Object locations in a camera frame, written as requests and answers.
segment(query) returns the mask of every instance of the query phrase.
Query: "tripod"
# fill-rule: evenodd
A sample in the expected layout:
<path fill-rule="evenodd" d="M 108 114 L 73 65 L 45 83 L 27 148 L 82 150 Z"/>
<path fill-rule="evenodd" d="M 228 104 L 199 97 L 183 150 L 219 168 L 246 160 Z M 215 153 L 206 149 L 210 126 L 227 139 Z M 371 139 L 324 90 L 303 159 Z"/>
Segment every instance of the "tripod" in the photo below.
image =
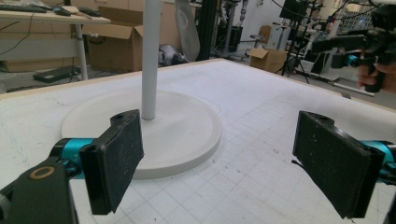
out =
<path fill-rule="evenodd" d="M 310 8 L 310 12 L 309 12 L 309 16 L 308 16 L 308 23 L 309 24 L 311 22 L 311 18 L 312 18 L 312 13 L 314 12 L 314 8 L 315 8 L 315 4 L 316 4 L 317 0 L 314 0 L 314 2 L 312 3 L 312 7 Z M 286 67 L 287 65 L 290 63 L 291 59 L 290 59 L 290 55 L 291 55 L 291 51 L 294 48 L 295 42 L 296 42 L 296 37 L 297 37 L 297 33 L 298 33 L 298 28 L 301 25 L 301 21 L 295 21 L 292 28 L 291 29 L 295 29 L 295 35 L 293 36 L 293 39 L 291 40 L 291 44 L 290 44 L 290 48 L 286 57 L 286 61 L 283 63 L 283 67 L 281 67 L 277 72 L 279 72 L 280 70 L 282 70 L 282 76 L 285 75 L 285 71 L 286 71 Z M 303 38 L 306 35 L 306 30 L 308 29 L 308 25 L 305 26 L 304 31 L 303 31 Z M 298 48 L 297 52 L 296 52 L 296 60 L 298 62 L 298 64 L 300 65 L 301 69 L 303 70 L 303 76 L 305 77 L 306 83 L 309 84 L 308 78 L 305 75 L 305 70 L 303 65 L 301 64 L 301 60 L 299 59 L 300 56 L 300 51 L 302 48 Z"/>

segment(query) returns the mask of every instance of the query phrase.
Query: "white tabletop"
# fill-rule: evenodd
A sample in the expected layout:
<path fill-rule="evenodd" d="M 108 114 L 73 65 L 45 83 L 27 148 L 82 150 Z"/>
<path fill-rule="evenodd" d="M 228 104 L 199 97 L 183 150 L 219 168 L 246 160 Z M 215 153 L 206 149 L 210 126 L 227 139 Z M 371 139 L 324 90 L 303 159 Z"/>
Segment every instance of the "white tabletop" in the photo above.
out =
<path fill-rule="evenodd" d="M 140 73 L 0 95 L 0 188 L 49 155 L 76 105 L 137 89 Z M 92 216 L 83 180 L 71 186 L 80 223 L 352 223 L 291 164 L 299 110 L 322 114 L 359 140 L 396 143 L 396 112 L 223 60 L 160 70 L 158 89 L 196 97 L 221 117 L 207 162 L 181 175 L 133 180 L 116 214 Z M 365 219 L 382 223 L 395 193 L 377 184 Z"/>

